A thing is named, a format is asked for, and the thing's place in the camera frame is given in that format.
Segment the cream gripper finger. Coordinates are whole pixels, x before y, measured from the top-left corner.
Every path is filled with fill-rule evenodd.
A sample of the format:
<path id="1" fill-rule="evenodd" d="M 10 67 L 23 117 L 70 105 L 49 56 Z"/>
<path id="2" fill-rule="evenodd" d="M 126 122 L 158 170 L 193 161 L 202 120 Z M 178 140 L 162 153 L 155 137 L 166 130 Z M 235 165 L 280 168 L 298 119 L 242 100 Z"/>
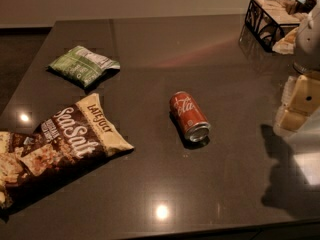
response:
<path id="1" fill-rule="evenodd" d="M 282 98 L 281 98 L 281 102 L 284 106 L 287 106 L 291 101 L 296 81 L 297 81 L 296 77 L 289 76 L 288 80 L 284 85 Z"/>
<path id="2" fill-rule="evenodd" d="M 289 111 L 285 107 L 280 107 L 275 117 L 275 125 L 281 129 L 288 131 L 297 131 L 307 121 L 307 117 L 303 114 Z"/>

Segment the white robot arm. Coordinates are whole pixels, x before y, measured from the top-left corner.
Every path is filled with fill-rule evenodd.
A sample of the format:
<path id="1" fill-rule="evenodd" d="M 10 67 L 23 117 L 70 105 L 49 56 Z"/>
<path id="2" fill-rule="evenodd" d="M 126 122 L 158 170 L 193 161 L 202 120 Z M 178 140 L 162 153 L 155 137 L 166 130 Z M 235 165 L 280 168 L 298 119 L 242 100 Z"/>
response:
<path id="1" fill-rule="evenodd" d="M 320 108 L 320 0 L 315 1 L 297 30 L 293 68 L 300 76 L 284 85 L 274 124 L 278 135 L 298 132 Z"/>

